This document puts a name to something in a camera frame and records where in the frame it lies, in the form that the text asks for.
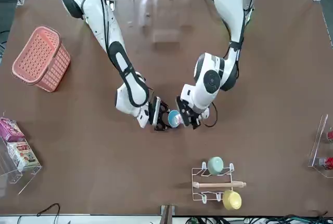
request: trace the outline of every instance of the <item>plastic basket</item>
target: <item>plastic basket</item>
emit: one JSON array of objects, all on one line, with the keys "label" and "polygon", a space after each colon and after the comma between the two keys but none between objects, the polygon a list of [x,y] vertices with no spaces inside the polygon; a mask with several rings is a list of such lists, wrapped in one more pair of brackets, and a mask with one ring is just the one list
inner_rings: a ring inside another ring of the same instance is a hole
[{"label": "plastic basket", "polygon": [[28,85],[52,92],[62,79],[70,56],[60,34],[48,27],[38,27],[12,65],[12,73]]}]

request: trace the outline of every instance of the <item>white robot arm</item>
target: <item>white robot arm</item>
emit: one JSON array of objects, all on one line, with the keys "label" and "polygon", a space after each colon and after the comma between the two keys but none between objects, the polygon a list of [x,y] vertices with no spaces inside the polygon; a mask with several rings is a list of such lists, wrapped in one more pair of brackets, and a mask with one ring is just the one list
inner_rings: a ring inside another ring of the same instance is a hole
[{"label": "white robot arm", "polygon": [[62,0],[65,8],[75,18],[85,17],[101,47],[118,70],[124,84],[116,92],[115,105],[123,113],[137,118],[144,128],[149,122],[155,130],[164,130],[167,125],[161,115],[168,106],[158,97],[149,100],[149,88],[144,78],[134,70],[125,49],[124,40],[106,0]]},{"label": "white robot arm", "polygon": [[246,16],[252,8],[252,2],[214,0],[217,12],[229,31],[229,47],[223,58],[208,53],[200,55],[194,70],[195,86],[185,84],[176,99],[185,126],[191,124],[193,129],[200,126],[201,114],[216,98],[219,89],[228,91],[234,87],[239,74],[238,60],[244,40]]}]

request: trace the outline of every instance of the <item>yellow cup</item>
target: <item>yellow cup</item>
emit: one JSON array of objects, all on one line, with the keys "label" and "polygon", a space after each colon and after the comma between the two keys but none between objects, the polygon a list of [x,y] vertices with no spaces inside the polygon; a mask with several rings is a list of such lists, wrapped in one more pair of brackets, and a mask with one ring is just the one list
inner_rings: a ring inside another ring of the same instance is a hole
[{"label": "yellow cup", "polygon": [[222,202],[227,210],[239,209],[241,207],[241,197],[233,190],[226,190],[223,193]]}]

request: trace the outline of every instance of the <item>acrylic display stand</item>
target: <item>acrylic display stand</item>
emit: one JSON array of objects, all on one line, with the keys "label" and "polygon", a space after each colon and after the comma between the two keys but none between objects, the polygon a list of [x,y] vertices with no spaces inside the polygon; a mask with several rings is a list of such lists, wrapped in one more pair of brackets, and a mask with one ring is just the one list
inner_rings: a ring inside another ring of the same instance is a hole
[{"label": "acrylic display stand", "polygon": [[38,162],[36,166],[25,167],[23,171],[18,171],[8,154],[6,141],[0,137],[0,197],[20,194],[41,168]]},{"label": "acrylic display stand", "polygon": [[327,137],[327,134],[333,131],[330,120],[328,114],[322,115],[309,158],[309,167],[316,169],[326,178],[333,178],[333,170],[326,170],[322,165],[319,165],[319,159],[333,157],[333,139]]}]

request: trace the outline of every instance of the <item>table surface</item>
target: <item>table surface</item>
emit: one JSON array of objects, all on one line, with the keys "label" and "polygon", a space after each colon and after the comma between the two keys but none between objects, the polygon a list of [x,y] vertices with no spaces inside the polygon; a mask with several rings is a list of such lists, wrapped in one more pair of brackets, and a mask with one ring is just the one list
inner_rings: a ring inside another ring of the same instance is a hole
[{"label": "table surface", "polygon": [[[210,0],[117,0],[135,69],[172,109],[203,52],[222,57],[228,34]],[[71,64],[54,93],[14,78],[11,65],[32,31],[59,31]],[[17,120],[43,164],[0,213],[37,213],[58,202],[61,213],[177,215],[333,214],[332,181],[307,168],[321,114],[330,113],[332,50],[319,3],[257,0],[247,26],[240,77],[215,100],[214,128],[164,133],[117,111],[118,72],[87,24],[61,0],[25,0],[16,10],[0,66],[0,111]],[[193,202],[191,168],[212,156],[235,165],[242,207]]]}]

